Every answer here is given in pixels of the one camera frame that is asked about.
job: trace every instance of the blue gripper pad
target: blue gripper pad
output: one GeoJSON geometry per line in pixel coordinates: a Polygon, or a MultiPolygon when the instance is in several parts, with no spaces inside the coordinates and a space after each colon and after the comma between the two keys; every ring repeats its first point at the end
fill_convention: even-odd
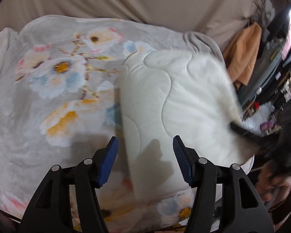
{"type": "Polygon", "coordinates": [[[118,139],[116,137],[112,137],[105,150],[107,152],[99,166],[99,175],[97,179],[97,184],[100,187],[102,187],[109,178],[113,163],[119,150],[118,139]]]}
{"type": "Polygon", "coordinates": [[[176,155],[178,165],[180,167],[183,179],[190,186],[193,183],[193,167],[194,162],[190,157],[186,147],[184,146],[180,136],[175,136],[173,138],[173,151],[176,155]]]}

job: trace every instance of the silver screw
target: silver screw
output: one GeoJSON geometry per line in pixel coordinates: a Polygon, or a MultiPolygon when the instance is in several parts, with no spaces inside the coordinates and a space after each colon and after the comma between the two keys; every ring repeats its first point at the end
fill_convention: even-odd
{"type": "Polygon", "coordinates": [[[199,158],[198,162],[204,165],[208,162],[208,160],[205,158],[199,158]]]}
{"type": "Polygon", "coordinates": [[[239,170],[241,168],[238,164],[233,164],[232,167],[234,170],[239,170]]]}
{"type": "Polygon", "coordinates": [[[85,165],[90,165],[93,162],[93,160],[91,158],[87,158],[83,162],[84,162],[85,165]]]}
{"type": "Polygon", "coordinates": [[[54,165],[54,166],[52,166],[51,169],[52,169],[53,172],[56,172],[56,171],[59,170],[59,166],[58,165],[54,165]]]}

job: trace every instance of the floral blanket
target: floral blanket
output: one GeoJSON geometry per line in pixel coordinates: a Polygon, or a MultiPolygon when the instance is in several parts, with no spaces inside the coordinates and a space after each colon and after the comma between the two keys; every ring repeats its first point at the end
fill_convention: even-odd
{"type": "MultiPolygon", "coordinates": [[[[110,232],[145,232],[187,218],[194,190],[137,202],[126,161],[116,78],[136,51],[184,49],[212,53],[195,33],[119,19],[38,18],[20,33],[0,32],[0,209],[22,217],[55,164],[75,166],[117,136],[120,149],[97,197],[110,232]]],[[[74,187],[71,206],[81,230],[74,187]]]]}

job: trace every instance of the ribbed blue pad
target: ribbed blue pad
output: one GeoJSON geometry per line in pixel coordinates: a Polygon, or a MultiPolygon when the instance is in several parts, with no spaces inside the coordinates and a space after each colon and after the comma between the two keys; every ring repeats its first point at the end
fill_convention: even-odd
{"type": "Polygon", "coordinates": [[[106,153],[105,158],[102,160],[99,166],[99,176],[97,179],[97,184],[100,187],[102,187],[103,184],[106,183],[109,178],[113,163],[115,161],[116,155],[118,154],[118,150],[119,150],[119,141],[117,138],[115,138],[112,144],[110,145],[109,151],[106,153]]]}
{"type": "Polygon", "coordinates": [[[177,137],[173,138],[172,146],[173,146],[173,151],[175,152],[183,179],[186,183],[191,185],[193,183],[192,167],[177,137]]]}

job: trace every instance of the beige fabric backdrop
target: beige fabric backdrop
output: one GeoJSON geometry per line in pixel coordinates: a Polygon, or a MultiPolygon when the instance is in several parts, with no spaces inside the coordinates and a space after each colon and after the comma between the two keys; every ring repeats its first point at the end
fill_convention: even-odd
{"type": "Polygon", "coordinates": [[[0,31],[20,31],[44,15],[131,19],[185,32],[199,31],[224,49],[255,12],[255,0],[3,0],[0,31]]]}

